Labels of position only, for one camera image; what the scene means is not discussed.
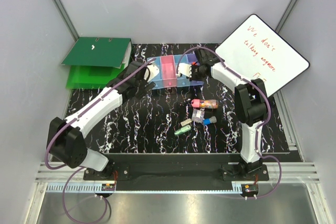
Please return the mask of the pink capped pencil tube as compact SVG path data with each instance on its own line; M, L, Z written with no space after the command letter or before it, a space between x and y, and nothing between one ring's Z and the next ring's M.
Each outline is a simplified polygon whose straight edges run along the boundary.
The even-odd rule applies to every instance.
M193 108L217 109L218 101L214 99L211 100L193 99L191 101L191 105Z

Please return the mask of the four-compartment pastel drawer organizer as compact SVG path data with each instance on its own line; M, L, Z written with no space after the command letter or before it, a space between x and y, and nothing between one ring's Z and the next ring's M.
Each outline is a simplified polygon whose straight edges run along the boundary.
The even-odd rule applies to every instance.
M204 84L203 81L190 81L184 75L180 75L179 77L175 75L176 65L181 56L182 55L167 55L147 59L147 61L155 59L153 64L157 65L160 69L160 73L151 80L155 83L153 90L172 87L200 86Z

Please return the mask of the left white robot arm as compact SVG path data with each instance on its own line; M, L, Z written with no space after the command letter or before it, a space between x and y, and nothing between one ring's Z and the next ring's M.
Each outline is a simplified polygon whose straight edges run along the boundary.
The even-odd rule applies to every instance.
M61 119L54 118L49 125L45 154L52 155L70 168L89 168L103 180L113 175L113 161L104 154L87 147L85 139L90 131L112 110L132 98L142 98L154 88L152 81L160 73L153 60L146 63L131 62L102 91L82 109Z

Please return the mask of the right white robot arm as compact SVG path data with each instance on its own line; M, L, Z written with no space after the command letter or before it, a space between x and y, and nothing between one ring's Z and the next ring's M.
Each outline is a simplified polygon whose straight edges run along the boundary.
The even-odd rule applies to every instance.
M191 65L186 76L201 81L213 78L234 93L235 114L242 126L241 161L233 168L222 168L224 175L240 176L250 180L263 165L261 154L261 133L270 117L270 104L261 79L248 80L224 63L219 55L206 48L194 48L197 64Z

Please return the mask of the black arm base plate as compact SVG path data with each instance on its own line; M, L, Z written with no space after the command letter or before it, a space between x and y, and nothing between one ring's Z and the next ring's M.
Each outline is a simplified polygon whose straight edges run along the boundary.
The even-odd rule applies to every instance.
M271 171L285 172L286 165L298 164L298 153L276 154L246 167L239 154L109 154L107 175L92 168L84 180L117 181L118 192L135 193L238 193L240 184L276 183Z

